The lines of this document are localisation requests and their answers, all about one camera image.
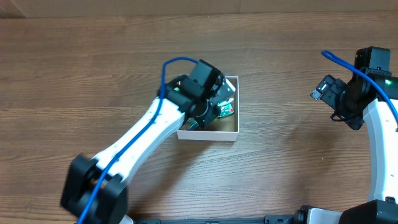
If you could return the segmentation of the green soap bar package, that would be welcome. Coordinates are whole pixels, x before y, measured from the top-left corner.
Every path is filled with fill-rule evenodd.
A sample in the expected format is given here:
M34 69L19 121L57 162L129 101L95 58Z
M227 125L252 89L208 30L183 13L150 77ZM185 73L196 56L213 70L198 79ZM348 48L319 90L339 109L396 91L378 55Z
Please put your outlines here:
M219 119L234 115L234 109L232 106L233 101L233 98L229 98L218 103L218 108L220 109L220 114L218 115Z

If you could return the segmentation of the Colgate toothpaste tube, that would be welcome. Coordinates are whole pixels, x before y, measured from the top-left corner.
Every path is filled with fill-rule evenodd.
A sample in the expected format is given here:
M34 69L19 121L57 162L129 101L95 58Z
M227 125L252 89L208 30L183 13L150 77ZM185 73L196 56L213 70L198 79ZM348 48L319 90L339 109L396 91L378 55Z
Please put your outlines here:
M196 121L191 123L185 123L180 130L182 131L193 131L198 127L198 123Z

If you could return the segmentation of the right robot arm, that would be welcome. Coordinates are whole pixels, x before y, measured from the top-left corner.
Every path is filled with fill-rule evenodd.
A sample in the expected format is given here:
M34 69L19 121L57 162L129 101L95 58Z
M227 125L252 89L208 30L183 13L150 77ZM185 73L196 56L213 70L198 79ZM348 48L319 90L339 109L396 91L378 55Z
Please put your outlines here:
M359 49L354 63L329 50L322 55L353 73L348 83L325 76L311 96L333 109L332 121L346 123L353 130L367 128L371 160L368 201L343 212L304 205L288 223L397 224L397 77L389 70L391 52L373 46Z

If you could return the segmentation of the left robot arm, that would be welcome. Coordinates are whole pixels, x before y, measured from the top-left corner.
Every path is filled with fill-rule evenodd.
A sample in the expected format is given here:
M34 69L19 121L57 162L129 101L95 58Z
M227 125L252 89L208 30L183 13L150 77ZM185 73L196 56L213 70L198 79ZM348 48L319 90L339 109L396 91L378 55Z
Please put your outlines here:
M72 160L60 200L78 223L132 223L128 217L128 186L156 148L193 118L201 128L221 113L218 104L236 92L224 73L193 58L193 70L166 80L162 66L157 96L142 118L120 139L91 159L80 154Z

